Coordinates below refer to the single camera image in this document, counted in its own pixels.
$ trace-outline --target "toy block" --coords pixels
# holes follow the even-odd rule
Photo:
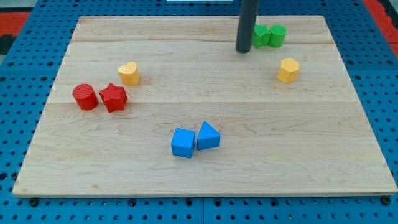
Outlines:
[[[139,73],[135,62],[129,62],[127,65],[119,66],[118,72],[123,84],[131,86],[139,83]]]
[[[172,139],[172,152],[175,156],[192,158],[195,148],[195,132],[177,128]]]
[[[254,26],[252,45],[257,49],[267,46],[270,34],[267,25],[256,24]]]
[[[220,134],[209,123],[203,122],[198,134],[198,150],[220,146]]]
[[[300,70],[298,61],[292,58],[286,58],[280,61],[280,68],[278,72],[278,79],[284,83],[290,83],[297,78]]]
[[[271,34],[269,36],[268,46],[281,47],[284,44],[286,28],[282,25],[274,25],[269,31]]]
[[[127,94],[124,87],[115,86],[110,83],[108,87],[99,91],[102,101],[109,113],[115,110],[124,110],[124,104],[127,101]]]
[[[73,89],[73,97],[82,110],[91,110],[98,105],[94,89],[89,84],[80,84]]]

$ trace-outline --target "red cylinder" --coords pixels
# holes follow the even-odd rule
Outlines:
[[[73,97],[82,110],[91,110],[98,105],[94,89],[89,84],[80,84],[73,89]]]

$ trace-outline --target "green cylinder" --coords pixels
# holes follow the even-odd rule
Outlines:
[[[268,46],[281,47],[284,44],[286,28],[282,25],[274,25],[269,31],[271,34],[269,36]]]

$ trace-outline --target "yellow heart-shaped block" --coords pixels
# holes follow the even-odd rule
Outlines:
[[[118,67],[120,80],[125,85],[137,85],[139,83],[139,74],[137,64],[129,62],[126,65]]]

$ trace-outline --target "red block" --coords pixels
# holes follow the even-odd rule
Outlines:
[[[124,87],[115,86],[110,83],[108,87],[99,91],[99,95],[109,113],[116,110],[124,110],[124,103],[127,101],[127,94]]]
[[[82,110],[91,110],[98,105],[94,89],[89,84],[80,84],[73,89],[73,97]]]

